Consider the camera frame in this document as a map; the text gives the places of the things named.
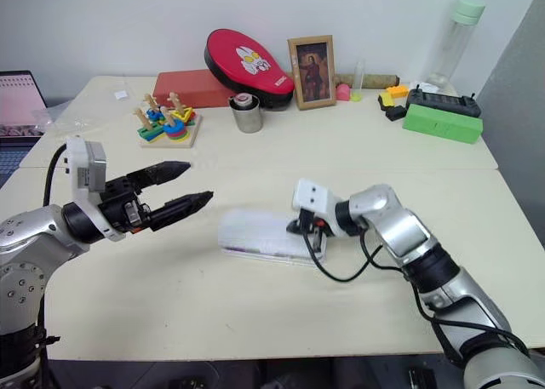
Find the white table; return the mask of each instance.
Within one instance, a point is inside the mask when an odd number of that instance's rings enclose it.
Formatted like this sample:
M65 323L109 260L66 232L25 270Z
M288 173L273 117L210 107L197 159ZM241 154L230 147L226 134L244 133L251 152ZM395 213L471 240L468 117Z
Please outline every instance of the white table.
M69 185L63 169L57 173L52 203L63 204L70 200ZM44 177L45 169L19 169L0 191L3 216L38 207ZM375 183L392 185L505 312L513 331L528 346L545 346L545 254L495 170L371 172L287 163L275 169L197 166L146 189L141 199L153 209L187 192L211 189L215 196L176 225L120 243L100 241L57 271L47 291L47 325L62 340L50 356L194 360L439 351L397 274L370 269L340 285L311 266L231 257L218 249L225 212L287 212L300 177L345 197ZM348 274L361 261L356 239L330 241L331 271Z
M78 131L86 140L99 140L111 172L127 173L163 158L188 159L207 169L415 170L496 169L482 139L474 145L401 129L380 111L378 91L365 90L359 103L299 112L292 101L282 112L264 112L263 130L238 131L229 108L203 109L203 124L191 149L142 149L131 115L155 77L95 77L60 117L97 121ZM113 92L125 88L129 99L116 101ZM48 132L23 160L21 167L44 168L67 132Z

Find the green lid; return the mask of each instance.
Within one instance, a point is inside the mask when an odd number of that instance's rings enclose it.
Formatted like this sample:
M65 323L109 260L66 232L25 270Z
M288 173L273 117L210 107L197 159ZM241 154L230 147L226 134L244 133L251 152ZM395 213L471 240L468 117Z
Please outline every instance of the green lid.
M485 2L482 0L458 0L451 18L456 23L474 26L479 23L484 10Z

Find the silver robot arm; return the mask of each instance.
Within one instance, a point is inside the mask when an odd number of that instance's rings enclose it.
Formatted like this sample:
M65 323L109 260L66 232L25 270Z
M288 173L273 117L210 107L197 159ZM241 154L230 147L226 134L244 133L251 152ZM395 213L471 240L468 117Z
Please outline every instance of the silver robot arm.
M201 192L151 211L138 195L173 180L189 163L163 162L106 182L100 143L67 141L74 202L49 205L0 223L0 389L39 388L40 357L54 342L37 323L40 301L53 273L67 261L108 238L153 231L198 212L213 196Z
M300 210L300 218L312 213L335 236L356 236L367 229L376 232L433 312L438 321L432 322L433 331L446 357L465 368L467 389L545 387L537 366L505 335L440 323L476 323L511 332L494 301L451 259L418 216L401 205L390 186L372 186L343 201L310 180L300 180L292 204Z

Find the laptop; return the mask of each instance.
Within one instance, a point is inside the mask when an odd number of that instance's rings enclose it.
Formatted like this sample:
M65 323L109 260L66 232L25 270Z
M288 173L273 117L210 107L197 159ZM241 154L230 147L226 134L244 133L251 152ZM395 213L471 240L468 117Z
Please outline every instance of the laptop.
M43 135L32 112L45 109L28 70L0 72L0 187Z

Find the wooden frame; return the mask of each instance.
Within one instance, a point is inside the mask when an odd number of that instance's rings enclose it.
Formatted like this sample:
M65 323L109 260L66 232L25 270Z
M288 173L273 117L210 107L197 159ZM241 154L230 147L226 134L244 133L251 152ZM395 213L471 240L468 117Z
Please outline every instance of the wooden frame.
M291 38L288 47L299 109L333 106L336 103L333 37Z

